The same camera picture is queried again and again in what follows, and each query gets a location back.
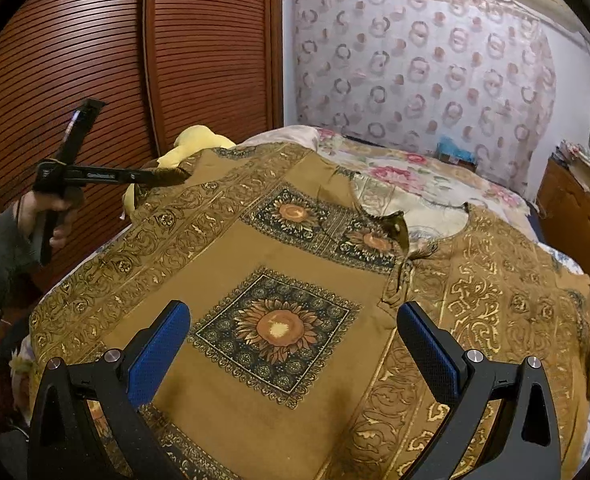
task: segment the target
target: bed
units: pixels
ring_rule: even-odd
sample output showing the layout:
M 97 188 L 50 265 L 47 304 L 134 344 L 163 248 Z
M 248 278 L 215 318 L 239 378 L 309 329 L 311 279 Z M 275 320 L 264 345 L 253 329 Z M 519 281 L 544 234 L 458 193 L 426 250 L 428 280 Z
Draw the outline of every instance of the bed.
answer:
M 392 184 L 395 188 L 421 197 L 428 203 L 457 208 L 464 203 L 483 206 L 493 211 L 500 218 L 520 230 L 530 240 L 537 238 L 528 219 L 530 208 L 517 194 L 497 186 L 464 168 L 450 166 L 435 159 L 398 150 L 376 146 L 367 146 L 341 135 L 319 128 L 292 126 L 266 132 L 246 140 L 242 146 L 257 146 L 270 142 L 295 142 L 310 148 L 324 158 L 351 171 L 367 175 L 379 182 Z M 126 226 L 117 239 L 126 232 Z M 425 230 L 409 229 L 412 239 L 430 237 Z M 102 253 L 112 241 L 98 248 L 85 261 Z M 568 256 L 560 254 L 540 242 L 540 246 L 571 272 L 582 271 Z M 590 414 L 587 421 L 586 435 L 582 450 L 581 465 L 590 457 Z

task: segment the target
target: mustard yellow garment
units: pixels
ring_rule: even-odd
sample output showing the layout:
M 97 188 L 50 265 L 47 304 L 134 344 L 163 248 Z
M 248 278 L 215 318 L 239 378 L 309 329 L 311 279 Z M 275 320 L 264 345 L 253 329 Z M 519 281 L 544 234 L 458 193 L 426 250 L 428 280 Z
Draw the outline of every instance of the mustard yellow garment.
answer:
M 123 348 L 181 300 L 191 334 L 143 414 L 189 478 L 393 479 L 446 415 L 396 333 L 397 306 L 416 300 L 464 348 L 542 357 L 571 478 L 590 394 L 584 277 L 476 208 L 407 258 L 355 204 L 349 172 L 293 144 L 180 168 L 184 185 L 147 194 L 133 229 L 33 313 L 40 370 Z

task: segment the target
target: yellow plush toy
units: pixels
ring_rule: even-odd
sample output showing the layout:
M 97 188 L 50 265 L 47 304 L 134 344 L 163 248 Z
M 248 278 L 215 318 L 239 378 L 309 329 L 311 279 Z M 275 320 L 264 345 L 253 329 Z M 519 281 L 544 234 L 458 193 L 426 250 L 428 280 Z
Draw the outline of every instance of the yellow plush toy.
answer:
M 235 142 L 214 134 L 206 126 L 186 128 L 175 139 L 174 149 L 157 159 L 157 168 L 176 168 L 182 160 L 208 148 L 234 148 Z M 135 210 L 135 186 L 128 186 L 123 197 L 124 212 L 130 216 Z

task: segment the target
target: wooden closet door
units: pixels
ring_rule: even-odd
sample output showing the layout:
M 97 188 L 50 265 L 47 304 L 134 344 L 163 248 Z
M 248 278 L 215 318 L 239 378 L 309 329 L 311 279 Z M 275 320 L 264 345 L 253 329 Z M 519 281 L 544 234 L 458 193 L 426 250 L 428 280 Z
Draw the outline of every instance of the wooden closet door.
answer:
M 235 142 L 273 128 L 270 3 L 154 0 L 147 41 L 160 92 L 156 130 L 167 146 L 194 124 Z
M 53 156 L 85 97 L 108 103 L 80 164 L 141 167 L 153 158 L 142 94 L 140 0 L 27 0 L 0 34 L 0 212 Z M 52 285 L 125 227 L 121 186 L 88 186 L 68 246 L 36 277 Z

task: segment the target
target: silver bolt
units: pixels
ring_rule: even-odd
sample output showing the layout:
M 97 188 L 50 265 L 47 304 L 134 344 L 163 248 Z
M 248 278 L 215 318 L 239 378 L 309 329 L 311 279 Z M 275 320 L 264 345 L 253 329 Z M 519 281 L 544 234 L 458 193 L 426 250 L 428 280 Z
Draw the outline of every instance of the silver bolt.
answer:
M 531 368 L 542 368 L 542 361 L 540 361 L 539 359 L 537 359 L 537 357 L 535 356 L 530 356 L 526 362 L 529 364 L 529 366 Z
M 466 352 L 466 357 L 474 363 L 481 363 L 484 360 L 484 354 L 479 350 L 469 350 Z
M 53 357 L 53 359 L 48 360 L 46 366 L 48 367 L 48 370 L 55 370 L 56 368 L 59 368 L 60 364 L 61 359 L 59 357 Z
M 112 350 L 108 350 L 104 354 L 104 361 L 107 363 L 114 363 L 121 357 L 121 352 L 117 348 L 113 348 Z

